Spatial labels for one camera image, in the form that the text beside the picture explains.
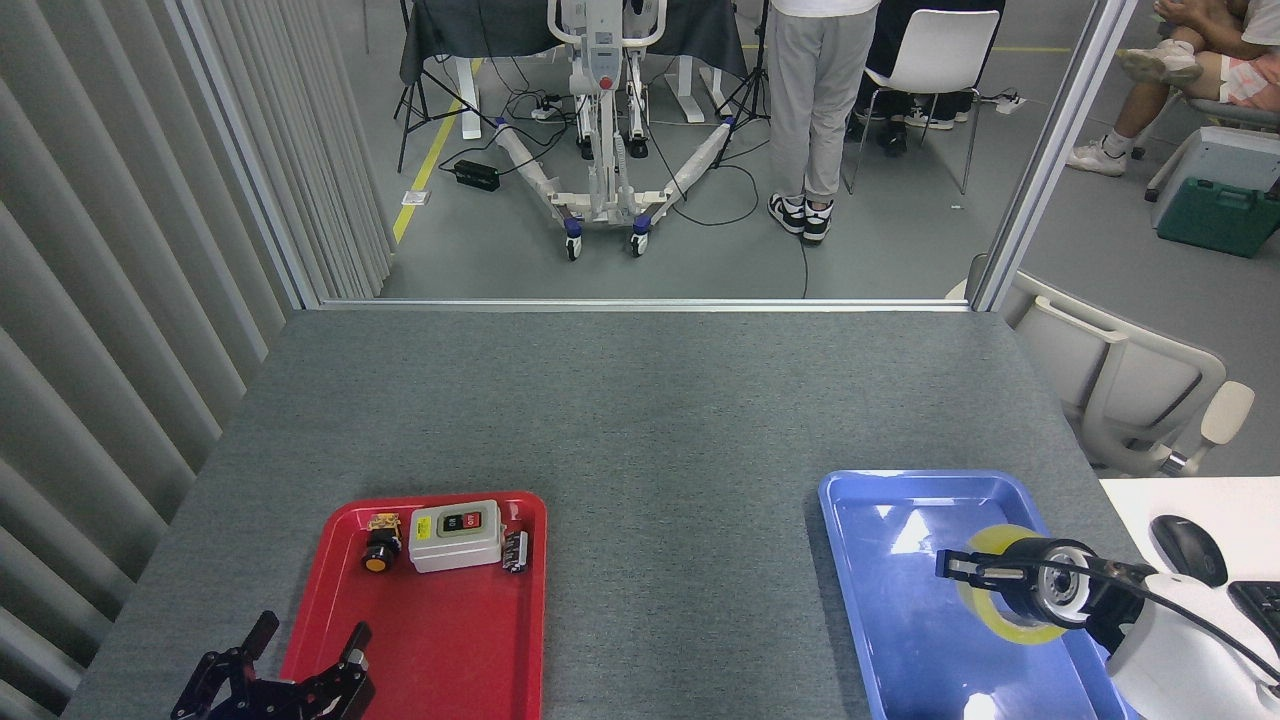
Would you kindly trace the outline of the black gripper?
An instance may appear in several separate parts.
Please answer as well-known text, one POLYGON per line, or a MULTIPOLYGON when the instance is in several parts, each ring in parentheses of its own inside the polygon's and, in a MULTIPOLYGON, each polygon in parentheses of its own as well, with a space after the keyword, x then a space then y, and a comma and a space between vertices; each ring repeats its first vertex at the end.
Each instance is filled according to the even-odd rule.
POLYGON ((1037 585, 1041 570, 1009 562, 1042 560, 1050 546, 1050 538, 1024 538, 1012 542, 1002 553, 941 550, 934 559, 934 574, 969 585, 996 585, 1016 615, 1048 621, 1037 585))
POLYGON ((375 696, 365 655, 370 625, 357 623, 338 660, 302 683, 268 682, 256 673, 278 628, 278 616, 264 611, 238 646, 202 655, 170 717, 361 719, 375 696))

